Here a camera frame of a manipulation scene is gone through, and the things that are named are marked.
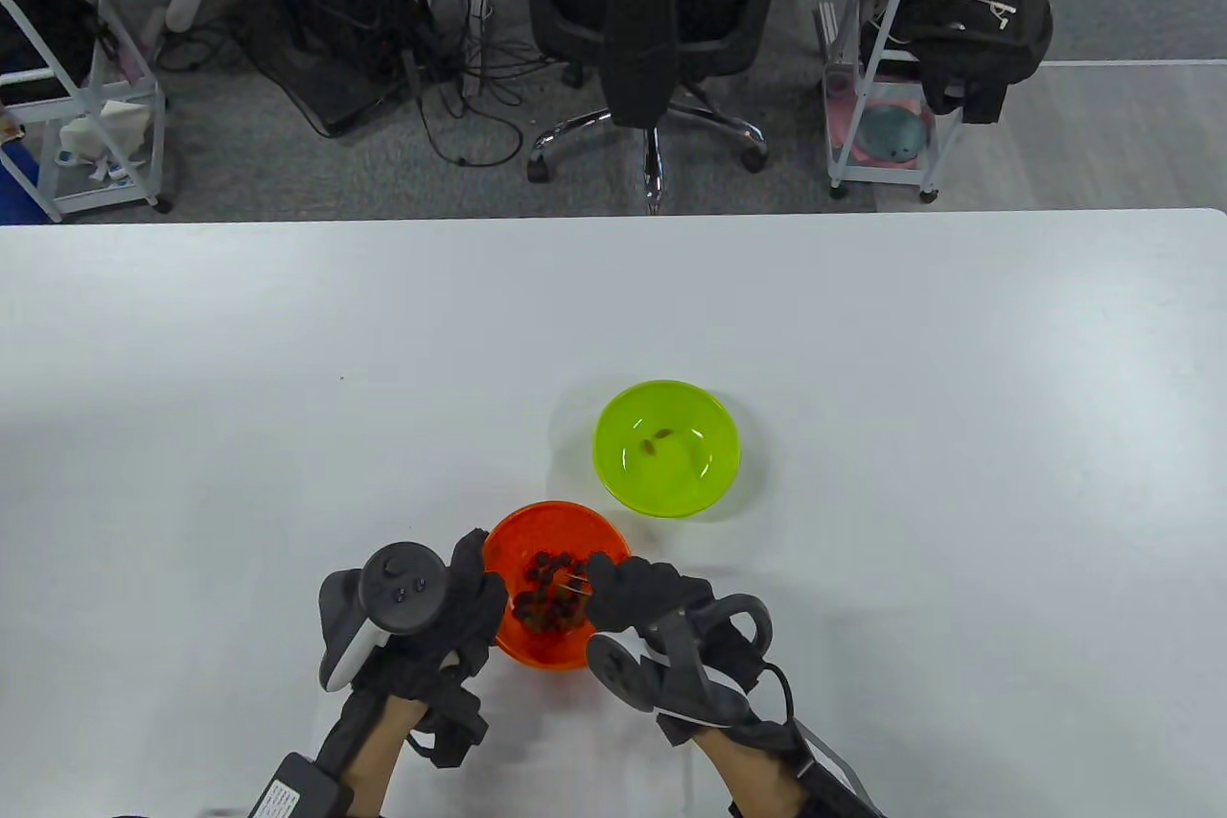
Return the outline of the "person's left hand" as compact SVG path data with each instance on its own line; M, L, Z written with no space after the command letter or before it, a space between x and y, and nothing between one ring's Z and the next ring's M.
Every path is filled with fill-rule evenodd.
M396 546L394 573L367 606L384 638L364 652L355 690L436 706L483 670L508 602L504 578L485 565L487 538L470 530L448 563L422 545Z

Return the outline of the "person's right hand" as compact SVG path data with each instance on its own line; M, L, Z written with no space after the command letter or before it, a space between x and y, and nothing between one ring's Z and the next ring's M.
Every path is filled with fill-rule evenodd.
M702 728L757 735L750 692L773 638L762 598L718 598L706 578L640 556L593 556L587 578L587 665L601 686L655 716L670 744Z

